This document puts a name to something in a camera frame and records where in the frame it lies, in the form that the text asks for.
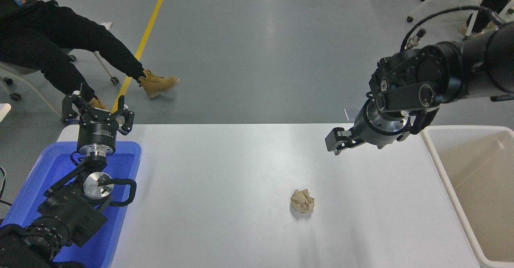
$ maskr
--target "crumpled paper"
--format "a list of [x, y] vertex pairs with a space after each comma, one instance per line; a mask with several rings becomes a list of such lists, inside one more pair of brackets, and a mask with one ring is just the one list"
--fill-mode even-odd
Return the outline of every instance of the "crumpled paper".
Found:
[[302, 191], [296, 189], [291, 197], [291, 205], [300, 213], [310, 213], [314, 209], [314, 198], [310, 197], [308, 189]]

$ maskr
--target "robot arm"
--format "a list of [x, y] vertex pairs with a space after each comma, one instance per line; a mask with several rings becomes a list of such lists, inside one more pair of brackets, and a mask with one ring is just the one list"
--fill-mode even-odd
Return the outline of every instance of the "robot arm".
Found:
[[354, 126], [333, 129], [325, 138], [328, 151], [402, 141], [427, 127], [442, 103], [514, 99], [514, 23], [461, 43], [405, 50], [377, 66]]
[[[79, 116], [77, 150], [71, 154], [77, 166], [53, 184], [44, 196], [46, 200], [37, 208], [41, 214], [29, 226], [22, 228], [10, 224], [0, 228], [0, 266], [54, 267], [56, 255], [62, 247], [83, 246], [107, 221], [102, 214], [108, 206], [126, 206], [134, 200], [136, 182], [131, 179], [111, 178], [103, 172], [107, 157], [116, 151], [116, 134], [132, 130], [134, 113], [118, 100], [118, 111], [92, 108], [80, 94], [66, 95], [63, 100], [63, 121]], [[120, 127], [116, 118], [123, 116]], [[80, 162], [73, 154], [83, 156]], [[114, 186], [129, 185], [128, 198], [116, 202], [110, 195]], [[84, 267], [80, 263], [66, 262], [59, 267]]]

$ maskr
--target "shoe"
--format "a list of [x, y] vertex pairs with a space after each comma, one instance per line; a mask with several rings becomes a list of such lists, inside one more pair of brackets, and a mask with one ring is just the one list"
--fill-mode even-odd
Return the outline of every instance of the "shoe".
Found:
[[496, 26], [496, 24], [494, 22], [490, 22], [485, 28], [484, 30], [491, 30], [491, 29], [496, 29], [498, 26]]
[[90, 102], [89, 104], [91, 105], [92, 108], [98, 108], [98, 109], [103, 109], [103, 110], [106, 110], [106, 111], [109, 111], [109, 109], [103, 104], [103, 102], [101, 102], [98, 98], [94, 97]]
[[[468, 32], [468, 25], [466, 25], [466, 23], [464, 23], [459, 27], [459, 33], [466, 36], [466, 32]], [[482, 32], [479, 32], [479, 33], [472, 31], [471, 34], [469, 35], [469, 37], [470, 38], [477, 37], [478, 35], [482, 35], [482, 34], [483, 34], [483, 30], [482, 30]]]
[[154, 98], [161, 92], [168, 92], [175, 87], [180, 79], [176, 76], [170, 78], [163, 78], [155, 76], [150, 70], [143, 70], [145, 77], [139, 78], [139, 87], [143, 87], [147, 93], [148, 98]]

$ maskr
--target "white bin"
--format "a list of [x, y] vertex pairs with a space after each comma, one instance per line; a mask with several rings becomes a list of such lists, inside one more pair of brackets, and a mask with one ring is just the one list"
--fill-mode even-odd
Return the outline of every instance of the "white bin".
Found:
[[481, 266], [514, 268], [514, 132], [452, 125], [422, 135]]

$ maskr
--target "blue plastic tray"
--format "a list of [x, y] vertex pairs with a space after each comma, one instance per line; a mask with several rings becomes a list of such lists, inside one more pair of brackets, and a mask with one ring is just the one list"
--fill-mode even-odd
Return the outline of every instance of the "blue plastic tray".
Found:
[[[43, 196], [44, 191], [75, 168], [69, 155], [76, 149], [77, 142], [57, 142], [44, 149], [2, 225], [18, 224], [26, 227], [40, 216], [37, 207], [46, 199]], [[116, 143], [116, 153], [108, 157], [108, 166], [104, 172], [112, 178], [134, 180], [140, 158], [141, 147], [136, 142], [119, 141]], [[114, 200], [126, 200], [129, 187], [114, 186], [111, 195]], [[82, 248], [75, 244], [64, 247], [54, 261], [78, 261], [88, 268], [107, 268], [114, 257], [126, 209], [127, 207], [106, 208], [103, 214], [108, 220], [98, 233]]]

